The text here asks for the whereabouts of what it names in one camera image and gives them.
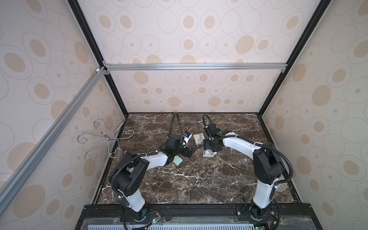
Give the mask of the white lift-off box base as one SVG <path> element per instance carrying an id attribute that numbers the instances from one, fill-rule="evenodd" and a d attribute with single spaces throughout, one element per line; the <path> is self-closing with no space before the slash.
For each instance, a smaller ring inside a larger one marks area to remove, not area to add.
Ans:
<path id="1" fill-rule="evenodd" d="M 213 158 L 216 154 L 217 154 L 216 151 L 212 151 L 208 149 L 203 150 L 203 157 Z"/>

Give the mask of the mint green box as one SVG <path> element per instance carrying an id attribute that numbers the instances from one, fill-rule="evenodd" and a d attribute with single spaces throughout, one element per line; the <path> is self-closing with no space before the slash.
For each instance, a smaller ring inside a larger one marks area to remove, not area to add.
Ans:
<path id="1" fill-rule="evenodd" d="M 174 163 L 175 166 L 179 166 L 183 161 L 184 160 L 181 157 L 175 156 L 172 162 Z"/>

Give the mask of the white gift box grey bow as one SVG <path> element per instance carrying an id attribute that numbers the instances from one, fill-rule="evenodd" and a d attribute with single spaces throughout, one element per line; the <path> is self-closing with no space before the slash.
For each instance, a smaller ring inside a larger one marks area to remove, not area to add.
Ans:
<path id="1" fill-rule="evenodd" d="M 199 134 L 194 134 L 193 139 L 195 141 L 195 144 L 199 146 L 199 145 L 203 145 L 205 137 L 203 133 L 199 133 Z"/>

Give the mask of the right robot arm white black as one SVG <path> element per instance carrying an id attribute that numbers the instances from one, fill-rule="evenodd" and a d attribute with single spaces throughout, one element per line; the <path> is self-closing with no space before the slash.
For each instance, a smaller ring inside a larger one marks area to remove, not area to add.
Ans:
<path id="1" fill-rule="evenodd" d="M 204 140 L 204 153 L 219 152 L 223 147 L 237 150 L 253 160 L 257 177 L 256 192 L 249 207 L 255 220 L 260 220 L 268 212 L 273 201 L 276 186 L 287 183 L 293 175 L 290 161 L 275 146 L 254 142 L 234 132 L 222 131 L 214 123 L 204 125 L 208 138 Z"/>

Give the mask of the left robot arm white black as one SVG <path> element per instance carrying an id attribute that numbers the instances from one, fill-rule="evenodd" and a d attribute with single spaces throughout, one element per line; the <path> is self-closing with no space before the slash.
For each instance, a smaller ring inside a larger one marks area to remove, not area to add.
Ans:
<path id="1" fill-rule="evenodd" d="M 167 166 L 178 155 L 191 158 L 195 149 L 187 147 L 192 134 L 169 136 L 162 147 L 150 153 L 135 154 L 128 151 L 110 175 L 112 190 L 123 205 L 136 213 L 144 211 L 146 201 L 140 193 L 140 185 L 146 172 Z"/>

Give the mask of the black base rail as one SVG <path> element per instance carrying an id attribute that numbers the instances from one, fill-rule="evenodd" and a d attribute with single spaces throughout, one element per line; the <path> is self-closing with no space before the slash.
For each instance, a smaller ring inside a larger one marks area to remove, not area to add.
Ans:
<path id="1" fill-rule="evenodd" d="M 310 204 L 271 205 L 261 220 L 254 220 L 245 204 L 148 205 L 139 220 L 122 205 L 87 205 L 77 230 L 320 230 Z"/>

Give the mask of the horizontal aluminium rail back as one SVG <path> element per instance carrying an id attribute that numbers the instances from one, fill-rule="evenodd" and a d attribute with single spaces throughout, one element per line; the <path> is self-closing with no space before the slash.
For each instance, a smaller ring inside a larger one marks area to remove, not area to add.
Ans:
<path id="1" fill-rule="evenodd" d="M 109 71 L 285 70 L 287 63 L 107 64 Z"/>

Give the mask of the diagonal aluminium rail left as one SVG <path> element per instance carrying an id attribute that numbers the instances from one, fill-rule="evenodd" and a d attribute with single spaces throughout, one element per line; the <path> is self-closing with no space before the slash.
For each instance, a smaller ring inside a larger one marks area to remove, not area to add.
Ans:
<path id="1" fill-rule="evenodd" d="M 77 95 L 71 100 L 61 115 L 42 137 L 42 139 L 35 145 L 30 154 L 25 158 L 22 164 L 6 182 L 4 188 L 1 190 L 1 215 L 4 214 L 8 206 L 15 199 L 28 178 L 48 153 L 51 146 L 55 143 L 60 133 L 64 130 L 77 110 L 84 103 L 93 87 L 95 87 L 99 79 L 104 75 L 105 71 L 106 67 L 103 66 L 99 67 L 99 69 L 95 71 L 95 73 L 83 85 Z"/>

